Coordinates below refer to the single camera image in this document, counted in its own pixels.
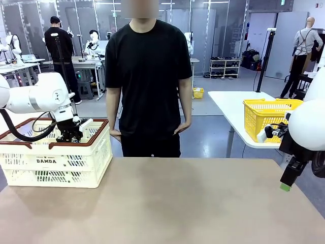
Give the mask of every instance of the neck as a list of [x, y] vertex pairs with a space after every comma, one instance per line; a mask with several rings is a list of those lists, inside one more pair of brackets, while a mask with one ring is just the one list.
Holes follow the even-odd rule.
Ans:
[[153, 29], [156, 21], [156, 19], [132, 19], [130, 27], [135, 32], [146, 33]]

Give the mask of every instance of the brown basket rim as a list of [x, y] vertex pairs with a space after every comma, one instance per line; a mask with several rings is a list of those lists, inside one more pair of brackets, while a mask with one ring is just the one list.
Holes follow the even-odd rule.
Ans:
[[[29, 118], [24, 122], [20, 123], [19, 125], [15, 126], [16, 129], [25, 126], [26, 124], [30, 123], [37, 118]], [[52, 120], [51, 118], [39, 118], [38, 120]], [[55, 146], [91, 146], [95, 140], [98, 138], [99, 134], [103, 131], [104, 127], [108, 124], [108, 119], [100, 119], [95, 118], [93, 119], [94, 122], [103, 122], [101, 127], [97, 130], [97, 132], [91, 137], [91, 139], [87, 143], [72, 143], [72, 142], [51, 142], [49, 144], [49, 149], [51, 150]], [[0, 140], [5, 138], [6, 136], [10, 135], [11, 131], [8, 130], [0, 135]], [[32, 149], [32, 143], [26, 141], [0, 141], [0, 145], [23, 145], [27, 146], [29, 149]]]

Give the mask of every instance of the black hair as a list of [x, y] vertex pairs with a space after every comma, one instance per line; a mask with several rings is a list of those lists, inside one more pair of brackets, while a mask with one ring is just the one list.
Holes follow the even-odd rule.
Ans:
[[50, 22], [51, 22], [51, 24], [58, 24], [61, 21], [60, 21], [60, 19], [58, 17], [52, 16]]
[[96, 30], [94, 30], [94, 29], [92, 29], [92, 30], [89, 32], [89, 34], [91, 35], [91, 34], [94, 33], [94, 32], [96, 32], [97, 35], [100, 36], [100, 34], [98, 33], [98, 31], [96, 31]]

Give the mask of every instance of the white basket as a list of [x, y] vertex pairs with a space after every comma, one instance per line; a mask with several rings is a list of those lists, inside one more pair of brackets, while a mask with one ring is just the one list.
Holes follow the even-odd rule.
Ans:
[[[29, 119], [17, 130], [36, 136]], [[35, 130], [46, 128], [51, 120], [41, 119]], [[112, 159], [108, 121], [94, 119], [80, 143], [57, 143], [60, 130], [34, 143], [19, 141], [11, 133], [0, 136], [0, 165], [9, 186], [96, 188]]]

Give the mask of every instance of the yellow plastic crate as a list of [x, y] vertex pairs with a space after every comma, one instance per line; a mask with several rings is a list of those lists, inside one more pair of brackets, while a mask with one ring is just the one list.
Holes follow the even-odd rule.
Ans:
[[193, 88], [193, 95], [194, 98], [203, 98], [203, 94], [204, 94], [204, 89], [203, 88]]
[[[285, 119], [285, 113], [289, 110], [295, 110], [303, 101], [295, 99], [276, 99], [275, 101], [265, 101], [265, 99], [244, 100], [245, 106], [245, 130], [255, 141], [257, 135], [268, 124], [288, 123]], [[280, 143], [281, 139], [274, 136], [267, 139], [266, 142]]]

